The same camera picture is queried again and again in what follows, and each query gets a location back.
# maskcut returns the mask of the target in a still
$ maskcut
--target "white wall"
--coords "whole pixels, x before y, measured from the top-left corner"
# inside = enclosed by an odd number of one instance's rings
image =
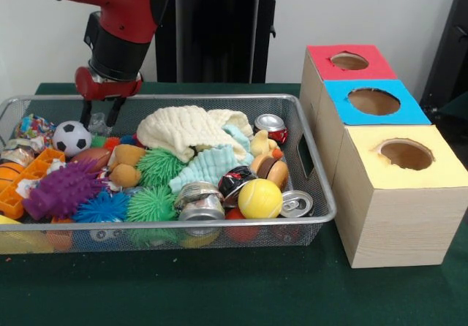
[[[420,96],[452,0],[277,0],[268,82],[298,83],[306,45],[372,43]],[[0,0],[0,97],[33,94],[41,82],[72,82],[87,62],[93,7],[54,0]],[[154,54],[143,74],[154,80]]]

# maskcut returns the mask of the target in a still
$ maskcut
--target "basket handle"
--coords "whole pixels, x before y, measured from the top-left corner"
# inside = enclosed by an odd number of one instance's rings
[[[307,180],[309,180],[312,176],[312,172],[314,171],[315,165],[314,160],[312,159],[311,151],[309,150],[309,145],[307,144],[306,137],[304,136],[304,134],[301,136],[296,150],[299,155],[299,160],[301,161],[304,176]]]

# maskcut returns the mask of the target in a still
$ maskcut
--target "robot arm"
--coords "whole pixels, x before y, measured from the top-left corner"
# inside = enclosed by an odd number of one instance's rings
[[[116,96],[107,120],[114,124],[124,99],[140,89],[139,71],[167,0],[70,1],[101,7],[90,15],[84,38],[92,57],[88,67],[78,68],[75,75],[77,90],[85,99],[81,121],[87,126],[92,100]]]

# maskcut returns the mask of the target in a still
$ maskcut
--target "wooden box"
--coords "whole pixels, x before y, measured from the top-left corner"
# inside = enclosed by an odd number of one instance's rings
[[[326,80],[392,80],[396,75],[373,45],[308,46],[300,101],[314,131]]]
[[[344,126],[430,125],[400,80],[325,81],[314,138],[333,183]]]
[[[333,183],[352,268],[441,264],[468,172],[435,126],[346,127]]]

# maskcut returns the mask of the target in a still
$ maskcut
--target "yellow tennis ball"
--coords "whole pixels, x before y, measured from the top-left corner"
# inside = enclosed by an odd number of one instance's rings
[[[242,187],[238,204],[247,219],[271,219],[281,212],[283,195],[274,182],[258,178]]]

